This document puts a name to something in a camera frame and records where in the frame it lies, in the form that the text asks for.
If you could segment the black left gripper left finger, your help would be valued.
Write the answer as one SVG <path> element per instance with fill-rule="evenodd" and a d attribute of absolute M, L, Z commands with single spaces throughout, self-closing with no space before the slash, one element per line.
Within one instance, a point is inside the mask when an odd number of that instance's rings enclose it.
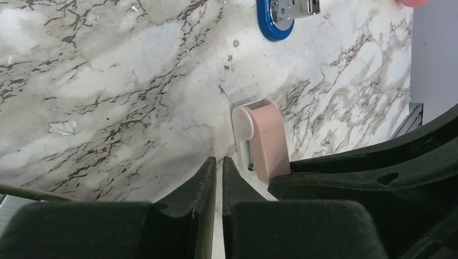
<path fill-rule="evenodd" d="M 1 237 L 1 258 L 211 258 L 216 160 L 155 203 L 35 202 Z"/>

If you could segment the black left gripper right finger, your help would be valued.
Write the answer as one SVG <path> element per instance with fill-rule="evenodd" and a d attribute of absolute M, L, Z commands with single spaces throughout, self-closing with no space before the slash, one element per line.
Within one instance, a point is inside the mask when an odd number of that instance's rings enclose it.
<path fill-rule="evenodd" d="M 227 258 L 387 258 L 363 205 L 348 200 L 268 201 L 223 159 Z"/>

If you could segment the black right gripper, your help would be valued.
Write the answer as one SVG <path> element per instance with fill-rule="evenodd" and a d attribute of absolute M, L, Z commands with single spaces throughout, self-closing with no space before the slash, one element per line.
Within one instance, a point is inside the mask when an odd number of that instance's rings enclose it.
<path fill-rule="evenodd" d="M 362 204 L 391 258 L 457 250 L 457 107 L 398 138 L 290 165 L 268 185 L 275 198 Z"/>

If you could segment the staple tray with staples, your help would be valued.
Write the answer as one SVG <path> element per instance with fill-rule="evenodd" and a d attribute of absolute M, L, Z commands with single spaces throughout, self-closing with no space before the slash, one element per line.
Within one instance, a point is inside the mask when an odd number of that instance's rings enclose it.
<path fill-rule="evenodd" d="M 25 187 L 1 184 L 1 236 L 10 221 L 24 206 L 34 202 L 78 201 L 60 194 Z"/>

